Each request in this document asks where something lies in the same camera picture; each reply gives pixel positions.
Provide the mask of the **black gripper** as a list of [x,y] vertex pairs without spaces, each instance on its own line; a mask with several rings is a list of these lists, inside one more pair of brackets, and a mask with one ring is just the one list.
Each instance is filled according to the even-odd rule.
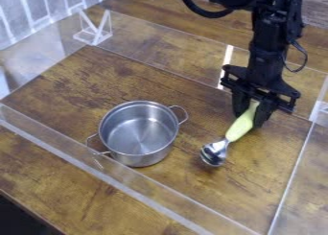
[[234,114],[241,117],[250,106],[259,105],[254,116],[257,128],[263,126],[277,109],[293,113],[302,96],[282,78],[285,58],[285,49],[267,51],[251,43],[249,66],[223,66],[226,74],[221,84],[233,91]]

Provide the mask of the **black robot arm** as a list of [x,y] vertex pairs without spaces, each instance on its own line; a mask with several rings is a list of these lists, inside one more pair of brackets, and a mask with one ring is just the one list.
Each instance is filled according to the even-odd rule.
[[254,36],[246,67],[227,64],[222,84],[233,91],[234,113],[242,115],[257,100],[254,125],[259,128],[277,110],[291,112],[301,92],[282,77],[289,49],[303,35],[303,0],[210,0],[234,12],[251,12]]

